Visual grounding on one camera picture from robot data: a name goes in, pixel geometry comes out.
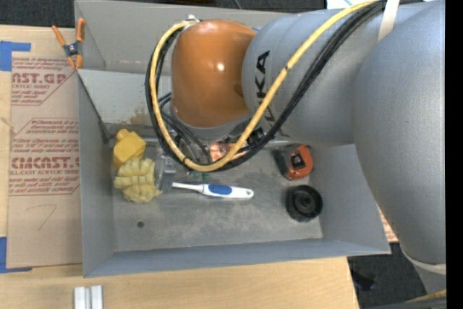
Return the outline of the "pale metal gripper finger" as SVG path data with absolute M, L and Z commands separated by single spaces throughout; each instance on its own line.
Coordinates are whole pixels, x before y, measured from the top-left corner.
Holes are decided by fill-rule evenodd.
M 159 191 L 169 191 L 172 188 L 176 173 L 175 168 L 159 170 L 156 178 L 156 189 Z
M 164 167 L 175 167 L 181 164 L 175 155 L 172 155 L 164 150 L 160 151 L 160 159 L 160 162 Z

